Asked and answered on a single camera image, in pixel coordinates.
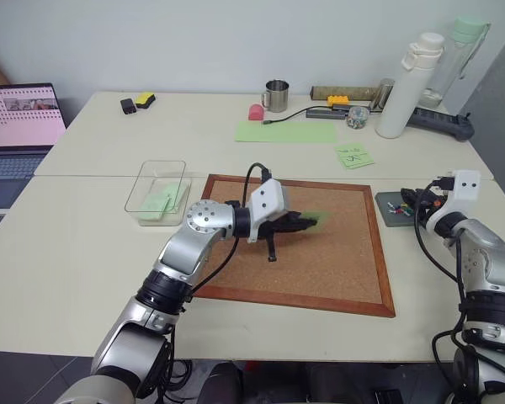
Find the yellow lego brick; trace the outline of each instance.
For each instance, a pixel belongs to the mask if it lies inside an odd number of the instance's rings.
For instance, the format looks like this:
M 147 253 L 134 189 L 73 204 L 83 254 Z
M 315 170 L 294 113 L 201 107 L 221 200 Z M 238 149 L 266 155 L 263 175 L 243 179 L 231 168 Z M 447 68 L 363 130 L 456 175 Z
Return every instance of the yellow lego brick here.
M 330 95 L 327 97 L 327 106 L 332 107 L 333 104 L 348 105 L 350 104 L 350 100 L 346 95 Z

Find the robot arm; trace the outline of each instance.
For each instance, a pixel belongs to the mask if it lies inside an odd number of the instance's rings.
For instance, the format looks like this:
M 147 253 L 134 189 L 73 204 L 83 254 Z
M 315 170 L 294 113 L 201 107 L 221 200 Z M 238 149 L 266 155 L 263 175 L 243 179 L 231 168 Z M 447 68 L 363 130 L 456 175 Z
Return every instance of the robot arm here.
M 401 193 L 415 207 L 421 225 L 429 233 L 442 237 L 454 257 L 456 240 L 460 239 L 461 282 L 465 292 L 460 304 L 465 321 L 460 331 L 468 348 L 459 348 L 454 357 L 457 385 L 469 396 L 490 390 L 486 388 L 490 382 L 499 382 L 496 388 L 500 385 L 505 389 L 505 372 L 471 353 L 505 368 L 505 241 L 478 220 L 466 217 L 477 200 L 479 173 L 459 170 L 434 183 L 444 191 L 443 196 L 427 190 L 403 189 Z M 486 400 L 502 402 L 500 396 L 503 395 L 486 396 Z
M 193 204 L 99 346 L 92 375 L 79 380 L 56 403 L 132 404 L 137 397 L 149 396 L 173 360 L 166 336 L 173 334 L 213 245 L 232 237 L 248 237 L 249 242 L 266 238 L 273 261 L 275 231 L 304 230 L 316 224 L 299 219 L 297 212 L 288 214 L 287 205 L 283 187 L 271 178 L 263 179 L 244 207 L 213 200 Z

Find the laptop screen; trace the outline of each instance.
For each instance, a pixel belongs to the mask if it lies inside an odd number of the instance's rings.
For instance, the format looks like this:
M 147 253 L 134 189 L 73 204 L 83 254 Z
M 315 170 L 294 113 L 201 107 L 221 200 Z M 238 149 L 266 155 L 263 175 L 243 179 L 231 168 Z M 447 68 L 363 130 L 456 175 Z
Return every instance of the laptop screen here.
M 49 150 L 65 130 L 50 83 L 0 86 L 0 152 Z

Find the cork board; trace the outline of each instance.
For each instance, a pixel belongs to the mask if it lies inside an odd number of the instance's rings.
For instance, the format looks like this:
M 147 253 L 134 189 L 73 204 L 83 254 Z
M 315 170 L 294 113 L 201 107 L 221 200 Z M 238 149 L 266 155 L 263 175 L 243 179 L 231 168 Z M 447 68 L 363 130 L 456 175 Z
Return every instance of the cork board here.
M 240 199 L 244 177 L 211 174 L 203 199 Z M 275 234 L 277 261 L 265 241 L 241 240 L 226 267 L 198 297 L 240 300 L 371 316 L 394 317 L 372 193 L 368 185 L 280 180 L 290 208 L 320 213 L 319 225 Z M 251 178 L 249 192 L 258 187 Z M 216 243 L 201 279 L 226 257 L 232 242 Z

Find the yellow sponge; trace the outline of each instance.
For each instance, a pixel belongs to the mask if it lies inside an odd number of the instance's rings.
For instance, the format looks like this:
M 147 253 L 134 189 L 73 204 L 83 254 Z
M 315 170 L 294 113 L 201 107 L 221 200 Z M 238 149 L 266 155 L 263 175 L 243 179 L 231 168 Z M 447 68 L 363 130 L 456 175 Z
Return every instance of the yellow sponge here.
M 350 100 L 347 95 L 330 95 L 327 97 L 327 106 L 332 107 L 333 104 L 348 105 L 350 104 Z
M 142 93 L 136 98 L 135 104 L 137 108 L 147 109 L 153 101 L 155 101 L 154 93 Z

